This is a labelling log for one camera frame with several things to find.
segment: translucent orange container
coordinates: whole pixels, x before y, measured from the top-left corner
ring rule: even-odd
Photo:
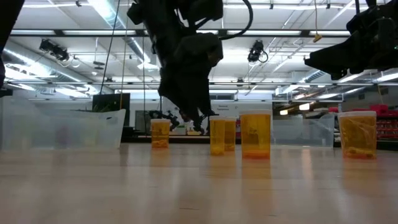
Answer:
[[[221,156],[225,151],[225,117],[210,116],[210,154]]]
[[[241,112],[242,157],[269,159],[271,151],[271,110]]]
[[[152,148],[153,149],[168,149],[169,148],[169,134],[170,134],[170,120],[152,119],[150,121],[150,129],[152,130]]]
[[[343,157],[376,158],[376,112],[352,111],[338,114]]]
[[[225,118],[225,151],[235,151],[236,118]]]

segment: ceiling light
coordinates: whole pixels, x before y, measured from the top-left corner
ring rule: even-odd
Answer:
[[[236,93],[238,90],[209,90],[209,93]]]
[[[54,30],[12,30],[11,35],[54,35]]]
[[[270,4],[251,4],[253,9],[269,9]],[[248,7],[245,4],[225,4],[225,9],[247,9]],[[286,9],[286,10],[311,10],[315,9],[315,6],[288,6],[288,5],[274,5],[274,9]]]
[[[398,78],[398,73],[390,74],[390,75],[384,75],[382,77],[379,77],[376,79],[377,82],[384,82],[392,79]]]
[[[287,110],[283,110],[283,111],[280,111],[279,114],[280,114],[280,115],[287,115],[288,112],[287,112]]]
[[[301,98],[304,98],[304,97],[305,97],[304,94],[300,94],[300,95],[295,96],[294,98],[295,98],[296,100],[298,100],[298,99],[301,99]]]
[[[309,103],[306,103],[306,104],[303,104],[303,105],[298,106],[298,108],[299,108],[300,110],[309,110],[309,109],[310,109],[310,104],[309,104]]]
[[[38,80],[33,75],[23,74],[21,72],[17,72],[11,68],[6,67],[6,77],[13,80]]]
[[[227,34],[237,34],[240,30],[229,30]],[[300,35],[300,30],[248,30],[243,35]]]
[[[339,95],[339,93],[329,93],[329,94],[324,94],[322,96],[318,96],[319,99],[327,99],[327,98],[332,98]]]
[[[147,70],[159,70],[159,67],[157,65],[153,65],[151,63],[145,63],[145,66],[144,63],[137,65],[137,68],[139,68],[140,70],[143,70],[144,67]]]
[[[66,89],[66,88],[57,88],[56,91],[61,93],[61,94],[64,94],[64,95],[67,95],[67,96],[76,97],[76,98],[87,98],[88,97],[84,93],[80,93],[79,91],[70,90],[70,89]]]
[[[355,88],[355,89],[353,89],[353,90],[348,90],[347,92],[345,92],[345,94],[354,93],[354,92],[356,92],[356,91],[363,90],[364,88],[365,88],[365,87]]]
[[[8,84],[9,86],[13,86],[13,87],[17,87],[17,88],[22,88],[24,90],[30,90],[30,91],[35,91],[34,88],[27,86],[25,84],[18,84],[18,85],[14,85],[14,84]]]
[[[91,6],[103,17],[111,17],[115,14],[108,0],[87,0]]]
[[[310,31],[310,35],[315,36],[315,34],[317,34],[316,31]],[[319,35],[346,35],[346,36],[350,36],[351,34],[349,33],[349,31],[345,31],[345,30],[320,30],[318,31]]]
[[[348,77],[342,78],[341,80],[338,80],[338,82],[339,82],[339,83],[348,82],[348,81],[351,81],[351,80],[353,80],[353,79],[355,79],[355,78],[360,77],[361,75],[362,75],[362,74],[350,75],[350,76],[348,76]]]
[[[218,34],[218,30],[197,30],[197,33],[201,33],[201,34],[205,34],[205,33]]]
[[[126,30],[64,30],[65,35],[125,35]],[[128,30],[127,35],[135,35],[136,31]]]

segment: clear plastic bin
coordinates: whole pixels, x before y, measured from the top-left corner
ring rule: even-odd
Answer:
[[[114,149],[126,110],[92,113],[40,110],[29,100],[0,99],[1,149]]]
[[[225,152],[225,117],[210,116],[210,154],[221,156]]]
[[[343,156],[376,158],[376,112],[352,111],[338,114]]]
[[[320,119],[274,120],[272,143],[276,146],[333,147],[335,115],[326,114]]]
[[[271,110],[241,112],[242,157],[269,159],[271,153]]]

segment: table surface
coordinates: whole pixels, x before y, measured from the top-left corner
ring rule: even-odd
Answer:
[[[0,152],[6,223],[396,223],[398,153],[280,147],[271,159],[209,145]]]

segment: transparent container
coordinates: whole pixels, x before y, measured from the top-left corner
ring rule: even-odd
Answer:
[[[170,135],[169,119],[152,119],[150,121],[152,131],[152,149],[168,149]]]
[[[0,149],[114,149],[126,110],[92,113],[38,109],[14,96],[0,99]]]
[[[225,117],[225,151],[235,151],[236,118]]]
[[[210,116],[210,154],[223,155],[225,152],[225,117]]]
[[[271,152],[271,114],[271,110],[240,112],[243,158],[269,159]]]
[[[352,111],[338,114],[343,157],[376,158],[376,112]]]

